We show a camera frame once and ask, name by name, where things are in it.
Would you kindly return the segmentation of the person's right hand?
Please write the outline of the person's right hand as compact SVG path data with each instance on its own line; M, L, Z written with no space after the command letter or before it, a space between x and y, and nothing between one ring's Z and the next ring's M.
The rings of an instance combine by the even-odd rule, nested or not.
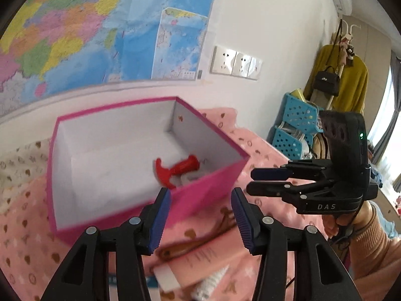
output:
M340 215L335 218L333 215L322 215L324 232L329 238L335 237L341 226L353 227L354 230L359 230L365 227L373 218L372 205L369 201L364 201L359 211L353 214Z

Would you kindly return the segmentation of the pink sleeve right forearm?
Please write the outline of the pink sleeve right forearm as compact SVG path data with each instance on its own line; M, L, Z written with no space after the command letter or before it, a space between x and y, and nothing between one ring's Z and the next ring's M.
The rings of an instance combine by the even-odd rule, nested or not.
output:
M389 238L372 208L349 247L353 280L362 300L384 300L400 274L400 238Z

